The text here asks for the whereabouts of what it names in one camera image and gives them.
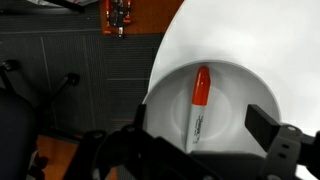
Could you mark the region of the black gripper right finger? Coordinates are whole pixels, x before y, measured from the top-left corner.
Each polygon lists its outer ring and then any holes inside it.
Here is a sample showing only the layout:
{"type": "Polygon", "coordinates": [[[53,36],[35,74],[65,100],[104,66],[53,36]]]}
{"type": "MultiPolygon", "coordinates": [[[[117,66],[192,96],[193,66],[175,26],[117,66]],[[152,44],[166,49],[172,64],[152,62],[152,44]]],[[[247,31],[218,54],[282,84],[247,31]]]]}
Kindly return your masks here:
{"type": "Polygon", "coordinates": [[[280,129],[280,123],[258,105],[249,104],[246,110],[245,127],[262,149],[268,151],[280,129]]]}

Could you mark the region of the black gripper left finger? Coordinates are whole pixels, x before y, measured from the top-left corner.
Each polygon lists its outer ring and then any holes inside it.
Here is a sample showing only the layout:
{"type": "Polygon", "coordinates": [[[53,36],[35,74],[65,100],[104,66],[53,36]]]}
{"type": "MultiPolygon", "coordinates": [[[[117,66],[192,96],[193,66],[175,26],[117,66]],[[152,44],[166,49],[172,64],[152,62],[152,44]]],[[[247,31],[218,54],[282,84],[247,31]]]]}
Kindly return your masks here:
{"type": "Polygon", "coordinates": [[[134,122],[133,122],[133,125],[136,128],[139,128],[139,129],[143,128],[145,115],[146,115],[146,110],[147,110],[147,105],[146,104],[140,104],[137,107],[135,119],[134,119],[134,122]]]}

